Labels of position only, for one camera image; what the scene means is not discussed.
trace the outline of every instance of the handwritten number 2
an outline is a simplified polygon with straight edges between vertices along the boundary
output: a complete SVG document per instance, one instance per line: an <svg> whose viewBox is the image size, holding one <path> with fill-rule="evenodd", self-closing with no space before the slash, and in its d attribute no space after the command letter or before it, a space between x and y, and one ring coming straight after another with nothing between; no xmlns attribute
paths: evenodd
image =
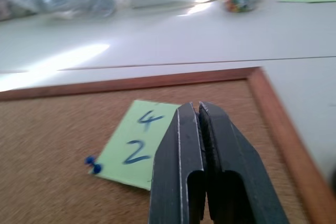
<svg viewBox="0 0 336 224"><path fill-rule="evenodd" d="M151 156L148 155L133 158L134 156L136 156L137 153L139 153L139 151L141 151L144 148L145 143L142 140L132 140L127 142L127 144L139 144L139 148L131 156L126 158L126 160L123 162L124 165L133 164L135 162L151 158Z"/></svg>
<svg viewBox="0 0 336 224"><path fill-rule="evenodd" d="M153 110L150 110L149 112L147 112L143 117L141 117L138 120L138 123L144 123L145 124L145 131L148 131L149 129L149 125L151 124L151 122L154 122L156 120L162 119L164 118L164 116L158 116L158 117L154 117L154 116L150 116L147 120L145 120L145 117L148 116L150 113L152 113Z"/></svg>

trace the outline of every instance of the wooden frame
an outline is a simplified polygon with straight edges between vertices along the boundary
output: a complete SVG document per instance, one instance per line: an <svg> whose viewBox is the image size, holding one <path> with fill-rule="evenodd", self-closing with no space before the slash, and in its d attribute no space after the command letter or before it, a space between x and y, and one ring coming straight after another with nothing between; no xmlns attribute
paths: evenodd
<svg viewBox="0 0 336 224"><path fill-rule="evenodd" d="M100 81L10 90L0 101L145 89L206 82L246 80L279 148L313 224L336 223L336 200L325 183L260 67Z"/></svg>

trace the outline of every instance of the white desk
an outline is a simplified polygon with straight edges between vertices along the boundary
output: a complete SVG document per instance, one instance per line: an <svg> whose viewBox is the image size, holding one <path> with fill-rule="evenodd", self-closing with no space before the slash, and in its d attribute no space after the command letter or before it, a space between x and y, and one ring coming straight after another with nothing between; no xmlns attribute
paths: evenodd
<svg viewBox="0 0 336 224"><path fill-rule="evenodd" d="M329 179L336 166L336 58L323 57L336 57L335 13L336 3L264 0L245 14L226 13L215 2L168 12L124 10L98 21L31 17L2 22L0 85L15 80L13 87L23 88L264 66L306 147ZM70 54L65 60L62 55L96 44L109 48L92 57ZM210 61L231 62L111 68ZM24 77L29 73L14 73L36 66L46 70L55 62L56 69L77 70L37 71L32 81ZM21 84L19 76L25 80Z"/></svg>

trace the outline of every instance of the blue pushpin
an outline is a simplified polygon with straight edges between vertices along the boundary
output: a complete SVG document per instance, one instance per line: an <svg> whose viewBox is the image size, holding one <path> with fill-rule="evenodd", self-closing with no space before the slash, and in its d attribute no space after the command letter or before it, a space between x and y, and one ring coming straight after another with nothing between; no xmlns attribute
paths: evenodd
<svg viewBox="0 0 336 224"><path fill-rule="evenodd" d="M85 160L85 163L87 165L90 165L93 167L92 173L97 174L101 172L101 165L95 163L95 157L93 156L88 156Z"/></svg>

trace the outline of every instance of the black clamp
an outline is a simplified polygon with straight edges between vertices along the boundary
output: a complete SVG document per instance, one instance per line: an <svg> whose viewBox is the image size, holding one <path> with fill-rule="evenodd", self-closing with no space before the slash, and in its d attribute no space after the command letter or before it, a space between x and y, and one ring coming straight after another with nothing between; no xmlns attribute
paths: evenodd
<svg viewBox="0 0 336 224"><path fill-rule="evenodd" d="M149 224L288 224L253 146L218 106L179 107L156 151Z"/></svg>

